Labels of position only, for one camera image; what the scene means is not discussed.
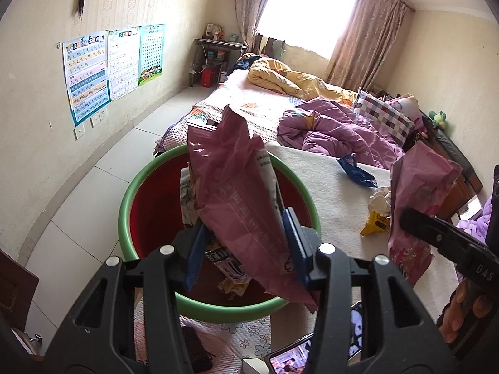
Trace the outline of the right hand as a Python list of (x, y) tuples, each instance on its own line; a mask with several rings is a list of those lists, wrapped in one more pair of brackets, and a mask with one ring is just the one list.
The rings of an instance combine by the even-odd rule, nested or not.
[[(439, 331), (446, 343), (454, 342), (463, 326), (464, 303), (469, 298), (468, 292), (468, 280), (464, 279), (456, 288), (448, 308), (443, 312)], [(492, 310), (493, 303), (487, 295), (476, 296), (472, 300), (474, 301), (472, 311), (477, 318), (484, 318)]]

